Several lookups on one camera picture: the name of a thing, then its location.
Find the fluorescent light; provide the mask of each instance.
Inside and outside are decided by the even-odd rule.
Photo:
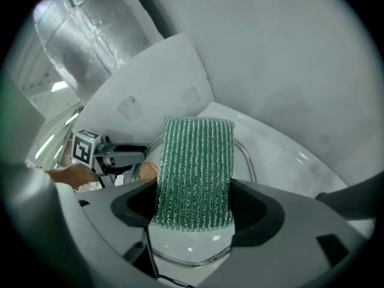
[[[67,120],[66,122],[65,122],[65,126],[67,126],[71,121],[73,121],[75,118],[77,118],[77,116],[78,116],[79,114],[78,113],[76,113],[74,116],[72,116],[69,120]]]
[[[55,83],[50,91],[56,92],[60,89],[65,89],[67,87],[68,87],[68,85],[64,81],[60,81],[60,82]]]
[[[45,143],[40,147],[40,149],[37,151],[37,153],[35,154],[35,159],[37,159],[38,157],[40,157],[41,153],[43,152],[43,150],[48,146],[49,142],[53,140],[53,137],[54,135],[51,135],[48,140],[45,141]]]
[[[61,150],[62,150],[62,147],[63,147],[63,145],[60,146],[59,150],[57,151],[57,153],[56,153],[56,155],[54,156],[53,159],[56,159],[56,158],[57,158],[57,156],[59,155],[59,153],[60,153]]]

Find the scrubbing pad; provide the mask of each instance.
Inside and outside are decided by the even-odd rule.
[[[152,223],[192,232],[231,225],[234,123],[169,116],[165,122]]]

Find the brown object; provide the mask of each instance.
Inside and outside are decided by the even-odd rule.
[[[139,170],[139,179],[143,180],[152,180],[157,178],[158,167],[152,162],[144,162]]]

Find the striped sponge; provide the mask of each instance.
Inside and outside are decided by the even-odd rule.
[[[234,123],[169,116],[165,122],[152,224],[189,232],[231,225]]]

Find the wire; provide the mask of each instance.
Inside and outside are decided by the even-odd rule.
[[[162,278],[162,279],[164,279],[164,280],[170,281],[171,283],[173,283],[173,284],[175,284],[175,285],[177,285],[177,286],[180,286],[180,287],[195,288],[195,287],[192,286],[192,285],[185,284],[185,283],[183,283],[182,281],[174,280],[173,278],[170,278],[170,277],[165,276],[165,275],[161,275],[161,274],[159,274],[158,277],[159,277],[159,278]]]

